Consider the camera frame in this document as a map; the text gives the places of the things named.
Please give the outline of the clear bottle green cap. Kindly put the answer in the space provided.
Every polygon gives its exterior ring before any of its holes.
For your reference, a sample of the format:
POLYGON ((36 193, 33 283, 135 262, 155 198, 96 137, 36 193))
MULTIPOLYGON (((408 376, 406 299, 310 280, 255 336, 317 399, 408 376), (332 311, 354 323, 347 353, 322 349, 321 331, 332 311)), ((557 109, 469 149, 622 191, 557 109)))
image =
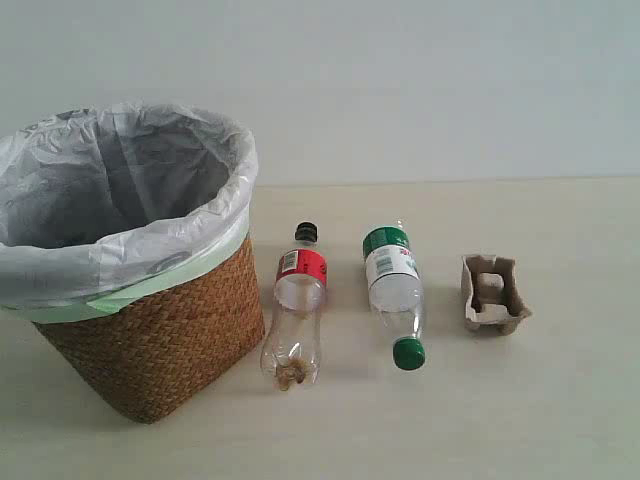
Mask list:
POLYGON ((362 241, 371 310, 383 322, 397 368, 420 369, 426 362, 422 334, 425 293, 409 236, 400 221, 369 231, 362 241))

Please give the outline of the clear bottle red label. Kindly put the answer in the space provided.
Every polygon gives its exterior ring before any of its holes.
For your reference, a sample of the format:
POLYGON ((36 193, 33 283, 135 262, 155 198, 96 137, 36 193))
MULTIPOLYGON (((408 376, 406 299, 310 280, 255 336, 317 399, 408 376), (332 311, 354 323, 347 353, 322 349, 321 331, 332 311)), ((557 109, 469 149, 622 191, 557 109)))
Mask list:
POLYGON ((317 242, 318 227, 309 221, 299 223, 294 245, 280 257, 276 271, 271 326, 260 367, 264 377, 283 392, 314 384, 320 370, 328 266, 317 242))

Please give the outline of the grey cardboard egg carton piece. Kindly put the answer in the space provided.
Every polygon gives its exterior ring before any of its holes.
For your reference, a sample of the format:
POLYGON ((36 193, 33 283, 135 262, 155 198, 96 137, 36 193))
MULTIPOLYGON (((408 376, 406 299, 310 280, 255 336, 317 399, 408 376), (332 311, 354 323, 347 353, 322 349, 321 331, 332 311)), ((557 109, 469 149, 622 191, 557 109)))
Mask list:
POLYGON ((500 335, 511 335, 533 315, 519 293, 514 259, 471 254, 461 260, 461 295, 467 330, 477 332, 489 327, 500 335))

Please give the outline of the brown woven wicker basket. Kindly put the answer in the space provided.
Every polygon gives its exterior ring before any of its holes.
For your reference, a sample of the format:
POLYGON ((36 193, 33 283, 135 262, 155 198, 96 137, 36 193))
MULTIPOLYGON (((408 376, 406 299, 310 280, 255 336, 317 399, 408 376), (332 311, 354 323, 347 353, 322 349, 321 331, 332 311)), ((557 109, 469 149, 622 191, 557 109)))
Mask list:
POLYGON ((114 410, 154 423, 210 385, 265 334, 249 238, 211 272, 120 312, 36 330, 114 410))

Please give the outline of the white plastic trash bag liner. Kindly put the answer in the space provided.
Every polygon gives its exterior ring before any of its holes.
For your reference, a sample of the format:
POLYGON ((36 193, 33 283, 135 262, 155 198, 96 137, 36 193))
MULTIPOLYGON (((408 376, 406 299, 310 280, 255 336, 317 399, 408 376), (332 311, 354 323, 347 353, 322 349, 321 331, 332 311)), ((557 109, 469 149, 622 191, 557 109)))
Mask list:
POLYGON ((247 237, 259 170, 236 121, 175 104, 57 114, 1 141, 1 306, 37 323, 118 312, 247 237))

